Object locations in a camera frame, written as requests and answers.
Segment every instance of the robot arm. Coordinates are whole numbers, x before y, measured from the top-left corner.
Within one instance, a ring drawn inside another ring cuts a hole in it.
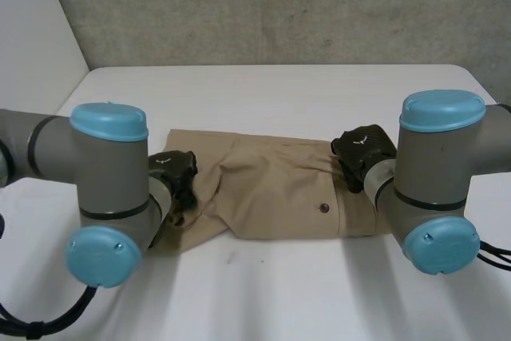
[[[480,248],[464,218],[471,177],[511,170],[511,113],[466,91],[415,93],[403,103],[397,151],[377,125],[344,133],[332,150],[348,188],[365,190],[414,266],[451,273]]]
[[[23,177],[77,186],[81,229],[66,259],[91,287],[130,276],[176,195],[195,202],[193,154],[148,161],[148,134],[144,112],[128,105],[79,105],[71,118],[0,110],[0,186]]]

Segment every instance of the shirt button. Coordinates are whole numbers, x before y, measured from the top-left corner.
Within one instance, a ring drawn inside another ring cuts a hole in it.
[[[330,206],[328,204],[325,204],[325,203],[322,203],[320,206],[319,206],[319,211],[321,213],[328,213],[328,211],[330,211]]]

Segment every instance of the khaki shirt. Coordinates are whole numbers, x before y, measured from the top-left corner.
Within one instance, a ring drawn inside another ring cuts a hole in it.
[[[389,232],[366,194],[347,190],[327,141],[172,130],[165,151],[192,151],[198,204],[168,222],[155,253],[183,251],[225,231],[241,239],[328,239]]]

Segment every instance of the gray wall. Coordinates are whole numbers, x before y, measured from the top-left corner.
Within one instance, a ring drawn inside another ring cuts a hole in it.
[[[451,63],[511,102],[511,0],[61,0],[91,69]]]

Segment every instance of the white table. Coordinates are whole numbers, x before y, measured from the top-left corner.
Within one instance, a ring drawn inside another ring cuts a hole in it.
[[[380,124],[396,140],[408,94],[467,89],[451,65],[297,65],[97,69],[61,108],[135,105],[149,119],[149,152],[171,128],[331,140]],[[511,175],[473,179],[466,215],[482,239],[511,248]],[[25,320],[50,320],[83,286],[66,271],[78,228],[71,185],[22,180],[0,192],[0,300]],[[427,276],[391,236],[246,241],[225,233],[180,257],[146,259],[120,288],[101,289],[72,327],[75,340],[509,340],[511,273],[475,261]]]

